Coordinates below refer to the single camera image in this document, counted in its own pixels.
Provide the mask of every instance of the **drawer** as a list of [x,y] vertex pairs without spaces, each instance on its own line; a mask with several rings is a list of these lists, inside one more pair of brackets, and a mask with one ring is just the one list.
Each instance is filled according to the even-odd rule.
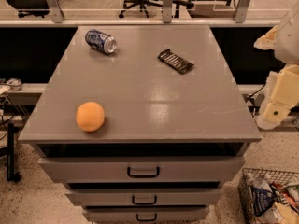
[[234,178],[243,157],[41,158],[53,182],[217,182]]
[[99,208],[85,209],[88,221],[139,221],[198,220],[206,218],[208,207],[176,208]]
[[239,143],[103,143],[36,144],[47,158],[236,156]]
[[66,194],[75,206],[210,205],[222,189],[76,189]]

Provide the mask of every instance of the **gray drawer cabinet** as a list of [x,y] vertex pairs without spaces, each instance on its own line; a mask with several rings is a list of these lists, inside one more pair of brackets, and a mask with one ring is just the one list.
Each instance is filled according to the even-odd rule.
[[[113,35],[106,56],[85,42]],[[184,75],[157,57],[166,49],[194,64]],[[97,102],[104,125],[76,124]],[[205,25],[80,26],[20,141],[90,221],[205,218],[261,139],[217,41]]]

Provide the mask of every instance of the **wire basket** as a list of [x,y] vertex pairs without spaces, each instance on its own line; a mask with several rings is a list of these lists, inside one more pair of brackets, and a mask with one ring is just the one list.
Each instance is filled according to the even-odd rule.
[[282,186],[285,186],[290,182],[299,181],[299,173],[295,173],[295,172],[244,168],[242,170],[242,176],[238,185],[238,192],[240,195],[240,201],[243,209],[245,223],[247,224],[260,223],[256,221],[256,216],[254,215],[254,211],[253,211],[254,209],[253,209],[253,199],[251,195],[251,190],[250,187],[246,185],[247,173],[252,173],[254,178],[264,176],[265,174],[270,174],[271,179],[274,182],[280,183]]

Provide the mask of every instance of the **cabinet top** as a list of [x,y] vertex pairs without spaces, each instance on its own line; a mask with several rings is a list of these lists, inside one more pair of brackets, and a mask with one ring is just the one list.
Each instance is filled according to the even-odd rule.
[[[113,35],[116,51],[92,49],[85,41],[91,29]],[[165,49],[193,69],[181,75],[162,63],[158,55]],[[99,130],[85,133],[76,112],[90,101],[102,105],[106,119]],[[251,142],[260,134],[208,26],[103,25],[78,28],[20,140]]]

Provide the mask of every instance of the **cable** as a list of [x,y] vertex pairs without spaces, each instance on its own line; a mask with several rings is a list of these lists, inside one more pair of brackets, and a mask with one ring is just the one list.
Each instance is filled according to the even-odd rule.
[[20,85],[10,85],[10,84],[7,84],[7,83],[0,83],[0,86],[9,86],[9,87],[15,87],[15,88],[19,88],[22,84]]
[[253,105],[252,116],[255,117],[255,112],[256,112],[256,108],[257,108],[257,106],[255,105],[255,100],[253,98],[250,98],[249,100]]
[[10,122],[15,116],[11,116],[9,117],[9,119],[7,120],[3,120],[3,116],[2,116],[2,123],[0,123],[0,125],[5,125],[6,123]]
[[5,122],[4,122],[4,119],[3,119],[3,116],[1,116],[1,120],[2,120],[2,125],[3,125],[3,127],[6,129],[6,131],[7,131],[7,126],[5,125]]
[[2,141],[6,136],[7,136],[7,132],[0,138],[0,141]]
[[263,85],[261,86],[261,88],[258,89],[256,92],[254,92],[254,93],[251,94],[249,97],[247,97],[247,99],[245,100],[245,102],[247,102],[248,100],[250,100],[255,94],[257,94],[258,92],[260,92],[264,87],[265,87],[265,84],[263,84]]

